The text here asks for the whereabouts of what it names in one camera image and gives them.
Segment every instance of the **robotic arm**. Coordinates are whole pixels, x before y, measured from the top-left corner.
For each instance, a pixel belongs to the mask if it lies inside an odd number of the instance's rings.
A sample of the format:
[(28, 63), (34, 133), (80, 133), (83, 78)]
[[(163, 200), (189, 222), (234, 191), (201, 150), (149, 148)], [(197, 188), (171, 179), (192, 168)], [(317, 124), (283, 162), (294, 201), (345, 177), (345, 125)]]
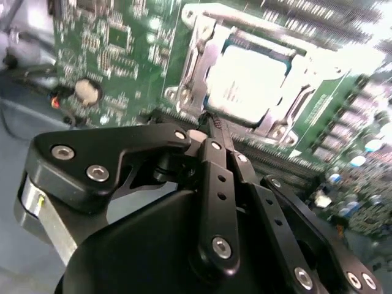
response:
[[(109, 202), (176, 191), (108, 225)], [(282, 181), (257, 179), (226, 123), (43, 134), (15, 204), (66, 272), (58, 293), (383, 293), (373, 274)]]

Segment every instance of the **cpu socket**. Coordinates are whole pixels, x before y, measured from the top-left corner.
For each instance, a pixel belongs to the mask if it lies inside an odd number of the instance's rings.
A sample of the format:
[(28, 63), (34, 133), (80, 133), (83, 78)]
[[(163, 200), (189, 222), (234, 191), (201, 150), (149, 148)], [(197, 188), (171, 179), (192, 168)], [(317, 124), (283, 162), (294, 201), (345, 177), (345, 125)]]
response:
[(330, 48), (223, 4), (186, 4), (181, 18), (192, 38), (181, 82), (165, 97), (196, 118), (218, 113), (234, 132), (295, 144), (292, 127), (312, 94), (344, 74)]

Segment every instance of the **motherboard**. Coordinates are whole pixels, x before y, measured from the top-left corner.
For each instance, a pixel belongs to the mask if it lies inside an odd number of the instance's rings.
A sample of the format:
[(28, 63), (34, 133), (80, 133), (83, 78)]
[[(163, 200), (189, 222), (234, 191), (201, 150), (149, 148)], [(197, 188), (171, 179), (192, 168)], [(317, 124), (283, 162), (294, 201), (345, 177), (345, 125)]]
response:
[(203, 111), (236, 149), (330, 220), (392, 232), (392, 30), (386, 1), (56, 0), (61, 106), (88, 127)]

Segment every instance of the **metal bolt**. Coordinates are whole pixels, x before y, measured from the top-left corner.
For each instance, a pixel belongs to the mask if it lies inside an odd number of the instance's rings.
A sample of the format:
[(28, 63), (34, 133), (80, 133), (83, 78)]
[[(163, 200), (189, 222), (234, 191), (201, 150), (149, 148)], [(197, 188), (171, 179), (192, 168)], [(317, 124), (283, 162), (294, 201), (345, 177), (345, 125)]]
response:
[(221, 146), (220, 146), (218, 143), (212, 142), (211, 145), (212, 145), (215, 149), (221, 150)]
[(358, 278), (350, 272), (347, 272), (347, 277), (349, 277), (349, 281), (350, 283), (357, 289), (361, 289), (362, 288), (362, 284), (360, 282), (360, 280), (358, 280)]
[(178, 132), (177, 130), (176, 130), (176, 132), (174, 134), (179, 139), (182, 139), (182, 140), (185, 139), (185, 135), (183, 133), (181, 133), (181, 132)]
[(95, 182), (104, 182), (109, 178), (109, 171), (101, 165), (92, 165), (87, 168), (87, 176)]
[(282, 186), (281, 183), (277, 179), (272, 179), (271, 181), (278, 188), (280, 188)]
[(373, 281), (373, 279), (368, 274), (363, 273), (362, 277), (363, 277), (363, 279), (365, 280), (365, 282), (367, 283), (367, 285), (371, 289), (373, 289), (373, 290), (377, 289), (377, 286), (376, 286), (375, 282)]
[(240, 161), (242, 161), (242, 162), (247, 162), (247, 158), (246, 158), (245, 155), (239, 154), (239, 155), (238, 155), (238, 159), (239, 159)]
[(70, 160), (75, 157), (75, 152), (71, 147), (57, 145), (52, 148), (51, 155), (60, 160)]
[(296, 279), (298, 282), (300, 282), (302, 287), (304, 287), (306, 290), (313, 288), (312, 278), (303, 268), (295, 268), (294, 273)]
[(213, 239), (213, 249), (222, 259), (228, 259), (232, 256), (232, 249), (229, 243), (221, 237), (215, 237)]

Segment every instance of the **black metal plate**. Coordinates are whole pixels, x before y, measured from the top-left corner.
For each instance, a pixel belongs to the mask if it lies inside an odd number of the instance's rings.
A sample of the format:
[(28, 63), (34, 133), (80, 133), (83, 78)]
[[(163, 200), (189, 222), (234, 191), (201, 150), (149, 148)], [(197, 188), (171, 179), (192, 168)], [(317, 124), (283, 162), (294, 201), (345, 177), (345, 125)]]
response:
[(174, 192), (90, 236), (64, 275), (64, 294), (287, 293), (268, 240), (238, 212), (241, 266), (235, 277), (207, 284), (192, 270), (200, 199)]

